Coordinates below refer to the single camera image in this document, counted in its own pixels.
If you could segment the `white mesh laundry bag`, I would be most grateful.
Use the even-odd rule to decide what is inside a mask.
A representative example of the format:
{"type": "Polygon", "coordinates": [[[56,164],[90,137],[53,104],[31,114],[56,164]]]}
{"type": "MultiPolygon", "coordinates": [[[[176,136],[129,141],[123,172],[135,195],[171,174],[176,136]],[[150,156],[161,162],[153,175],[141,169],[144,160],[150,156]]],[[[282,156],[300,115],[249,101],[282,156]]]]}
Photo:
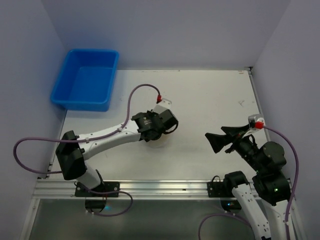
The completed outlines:
{"type": "Polygon", "coordinates": [[[159,139],[148,141],[146,146],[149,148],[161,148],[166,145],[169,137],[170,136],[168,134],[162,134],[159,139]]]}

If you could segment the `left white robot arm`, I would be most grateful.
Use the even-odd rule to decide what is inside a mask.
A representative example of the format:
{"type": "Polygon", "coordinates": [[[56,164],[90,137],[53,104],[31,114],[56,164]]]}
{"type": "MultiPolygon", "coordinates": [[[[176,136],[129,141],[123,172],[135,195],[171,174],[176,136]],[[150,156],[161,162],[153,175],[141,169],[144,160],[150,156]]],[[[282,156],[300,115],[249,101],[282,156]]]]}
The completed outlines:
{"type": "Polygon", "coordinates": [[[156,141],[163,135],[174,132],[178,119],[169,110],[139,112],[124,123],[93,133],[76,135],[66,132],[55,154],[66,181],[76,180],[87,189],[102,192],[104,181],[98,170],[86,161],[111,148],[139,141],[156,141]]]}

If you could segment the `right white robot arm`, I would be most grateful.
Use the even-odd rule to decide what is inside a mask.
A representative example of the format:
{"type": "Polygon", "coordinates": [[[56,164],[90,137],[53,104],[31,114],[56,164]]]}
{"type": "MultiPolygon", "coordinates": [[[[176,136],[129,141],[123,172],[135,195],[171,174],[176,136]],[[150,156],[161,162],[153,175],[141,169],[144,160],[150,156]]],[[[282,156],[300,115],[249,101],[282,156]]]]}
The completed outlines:
{"type": "Polygon", "coordinates": [[[249,182],[242,171],[228,173],[223,179],[225,190],[239,202],[255,238],[283,240],[290,236],[291,231],[290,223],[286,220],[291,189],[282,173],[287,160],[284,148],[274,141],[258,147],[253,132],[264,127],[261,121],[241,127],[223,126],[223,135],[207,132],[205,137],[215,153],[229,146],[225,152],[237,152],[256,173],[252,178],[253,186],[265,210],[261,210],[252,196],[249,182]]]}

